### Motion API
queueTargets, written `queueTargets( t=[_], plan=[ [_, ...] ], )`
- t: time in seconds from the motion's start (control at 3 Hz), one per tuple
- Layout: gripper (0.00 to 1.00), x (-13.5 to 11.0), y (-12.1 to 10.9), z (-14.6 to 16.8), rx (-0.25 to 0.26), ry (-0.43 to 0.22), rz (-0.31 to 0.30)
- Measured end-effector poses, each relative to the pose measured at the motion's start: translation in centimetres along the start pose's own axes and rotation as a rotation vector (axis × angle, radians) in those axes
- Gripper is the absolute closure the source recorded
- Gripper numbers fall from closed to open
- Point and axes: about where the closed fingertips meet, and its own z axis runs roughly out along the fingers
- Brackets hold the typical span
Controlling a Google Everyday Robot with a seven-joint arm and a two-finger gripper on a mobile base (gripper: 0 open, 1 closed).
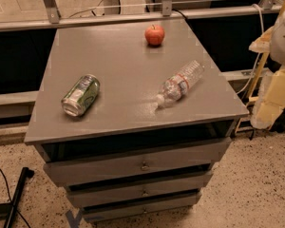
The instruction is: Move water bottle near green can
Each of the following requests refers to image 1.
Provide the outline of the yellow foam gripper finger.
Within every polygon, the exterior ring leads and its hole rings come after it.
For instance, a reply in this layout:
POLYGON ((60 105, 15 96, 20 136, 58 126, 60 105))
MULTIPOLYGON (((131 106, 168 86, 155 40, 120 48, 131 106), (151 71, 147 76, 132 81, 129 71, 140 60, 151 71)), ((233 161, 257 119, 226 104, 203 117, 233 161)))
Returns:
POLYGON ((285 66, 267 72, 261 80, 250 123, 253 128, 272 126, 285 109, 285 66))
POLYGON ((269 52, 272 32, 273 32, 273 27, 268 28, 254 42, 251 43, 249 49, 255 53, 269 52))

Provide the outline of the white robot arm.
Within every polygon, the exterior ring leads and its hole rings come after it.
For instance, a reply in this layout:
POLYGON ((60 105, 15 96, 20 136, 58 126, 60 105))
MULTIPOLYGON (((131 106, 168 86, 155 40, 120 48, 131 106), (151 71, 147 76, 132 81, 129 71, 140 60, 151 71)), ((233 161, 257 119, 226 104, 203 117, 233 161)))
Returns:
POLYGON ((262 78, 253 107, 251 125, 256 129, 272 126, 285 109, 285 11, 250 46, 253 52, 268 52, 270 58, 281 64, 275 73, 262 78))

